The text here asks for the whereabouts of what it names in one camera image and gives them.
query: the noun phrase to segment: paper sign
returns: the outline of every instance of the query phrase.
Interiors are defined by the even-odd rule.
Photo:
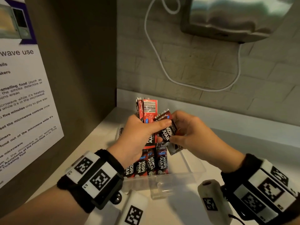
[[[24,0],[0,0],[0,188],[64,134]]]

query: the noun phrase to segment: wristband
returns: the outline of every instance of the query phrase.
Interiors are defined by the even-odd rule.
[[[122,165],[107,150],[88,151],[72,164],[57,187],[68,190],[81,208],[91,213],[95,207],[103,209],[122,188],[123,173]]]
[[[238,170],[221,175],[223,193],[242,219],[281,225],[300,215],[296,186],[268,160],[247,154]]]

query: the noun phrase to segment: white cable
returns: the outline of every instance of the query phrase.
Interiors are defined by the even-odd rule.
[[[176,0],[177,3],[178,3],[178,8],[177,8],[176,11],[170,10],[170,9],[167,7],[167,5],[166,5],[165,0],[161,0],[161,1],[162,1],[162,3],[163,3],[163,7],[165,8],[165,10],[166,10],[168,13],[174,15],[174,14],[177,14],[177,13],[180,11],[180,1],[179,1],[179,0]],[[239,46],[239,48],[238,48],[238,55],[237,55],[237,56],[238,56],[238,57],[237,57],[237,59],[238,59],[238,73],[237,73],[235,79],[232,81],[232,83],[229,84],[229,85],[226,86],[226,87],[223,87],[223,88],[220,88],[220,89],[208,89],[208,88],[202,88],[202,87],[197,87],[197,86],[190,85],[190,84],[180,83],[180,82],[175,81],[175,80],[173,80],[173,79],[171,79],[171,78],[169,77],[169,75],[167,74],[165,68],[163,67],[163,63],[162,63],[162,61],[161,61],[161,59],[160,59],[160,57],[159,57],[159,54],[158,54],[156,48],[154,47],[153,42],[151,41],[151,39],[150,39],[150,37],[149,37],[149,35],[148,35],[148,32],[147,32],[147,26],[146,26],[146,25],[147,25],[147,18],[148,18],[150,9],[151,9],[151,7],[152,7],[152,5],[153,5],[154,2],[155,2],[155,0],[152,0],[152,1],[151,1],[150,5],[149,5],[149,7],[148,7],[148,10],[147,10],[147,12],[146,12],[145,21],[144,21],[144,30],[145,30],[146,36],[147,36],[147,38],[148,38],[148,40],[149,40],[149,42],[150,42],[152,48],[153,48],[154,51],[155,51],[155,54],[156,54],[156,56],[157,56],[157,58],[158,58],[158,60],[159,60],[159,63],[160,63],[160,65],[161,65],[162,69],[163,69],[163,72],[165,73],[165,75],[167,76],[167,78],[168,78],[171,82],[173,82],[173,83],[175,83],[175,84],[182,85],[182,86],[186,86],[186,87],[190,87],[190,88],[194,88],[194,89],[198,89],[198,90],[203,90],[203,91],[223,91],[223,90],[226,90],[226,89],[230,88],[232,85],[234,85],[234,84],[237,82],[237,80],[238,80],[238,78],[240,77],[240,75],[241,75],[241,61],[240,61],[240,56],[241,56],[241,47],[242,47],[242,44],[240,44],[240,46]]]

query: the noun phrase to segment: left hand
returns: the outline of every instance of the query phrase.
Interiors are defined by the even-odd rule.
[[[171,123],[171,120],[165,119],[145,124],[136,115],[131,115],[117,142],[107,150],[127,168],[141,157],[151,134],[169,127]]]

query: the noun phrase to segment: brick wall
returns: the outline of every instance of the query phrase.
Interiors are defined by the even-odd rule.
[[[150,1],[118,0],[118,88],[300,125],[300,0],[270,38],[243,45],[242,75],[223,92],[166,78],[144,33]],[[176,9],[174,0],[167,4]],[[180,20],[181,13],[168,14],[160,0],[148,17],[148,34],[169,76],[198,86],[227,86],[237,72],[238,45],[184,34]]]

